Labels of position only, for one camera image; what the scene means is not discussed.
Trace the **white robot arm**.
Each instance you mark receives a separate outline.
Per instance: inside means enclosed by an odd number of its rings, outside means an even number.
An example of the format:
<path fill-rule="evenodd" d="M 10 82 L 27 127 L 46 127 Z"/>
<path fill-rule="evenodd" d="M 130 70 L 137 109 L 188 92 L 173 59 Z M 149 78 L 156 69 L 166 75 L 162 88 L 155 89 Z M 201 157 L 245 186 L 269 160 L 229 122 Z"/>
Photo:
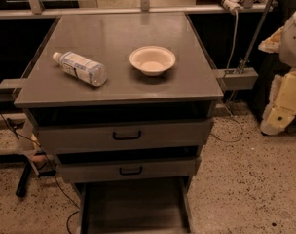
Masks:
<path fill-rule="evenodd" d="M 271 85 L 269 103 L 265 107 L 260 131 L 265 135 L 277 135 L 296 116 L 296 11 L 258 49 L 266 53 L 278 53 L 279 60 L 290 67 L 284 76 L 276 75 Z"/>

